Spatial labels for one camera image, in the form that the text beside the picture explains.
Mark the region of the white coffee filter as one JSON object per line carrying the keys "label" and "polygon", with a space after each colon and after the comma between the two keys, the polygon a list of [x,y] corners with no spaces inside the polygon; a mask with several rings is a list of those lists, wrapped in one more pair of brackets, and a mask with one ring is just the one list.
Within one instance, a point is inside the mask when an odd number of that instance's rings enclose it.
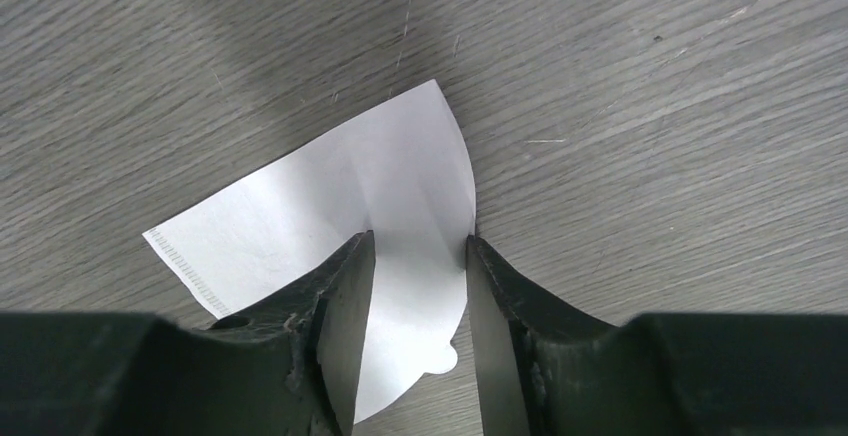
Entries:
{"label": "white coffee filter", "polygon": [[451,371],[466,308],[476,194],[458,123],[435,81],[408,90],[146,231],[213,316],[258,302],[372,231],[376,265],[355,418],[423,375]]}

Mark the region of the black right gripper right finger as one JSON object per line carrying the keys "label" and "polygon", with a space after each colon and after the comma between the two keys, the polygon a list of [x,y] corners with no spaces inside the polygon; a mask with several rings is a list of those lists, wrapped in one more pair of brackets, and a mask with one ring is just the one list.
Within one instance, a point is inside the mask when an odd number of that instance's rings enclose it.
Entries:
{"label": "black right gripper right finger", "polygon": [[484,239],[466,243],[488,435],[843,435],[847,319],[646,313],[568,304]]}

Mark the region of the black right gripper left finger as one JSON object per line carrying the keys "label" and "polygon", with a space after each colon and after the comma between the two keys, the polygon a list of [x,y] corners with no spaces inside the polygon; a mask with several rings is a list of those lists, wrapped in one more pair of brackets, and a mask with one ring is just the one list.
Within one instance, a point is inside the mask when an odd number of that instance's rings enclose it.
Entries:
{"label": "black right gripper left finger", "polygon": [[3,312],[5,435],[348,435],[371,232],[206,329],[152,313]]}

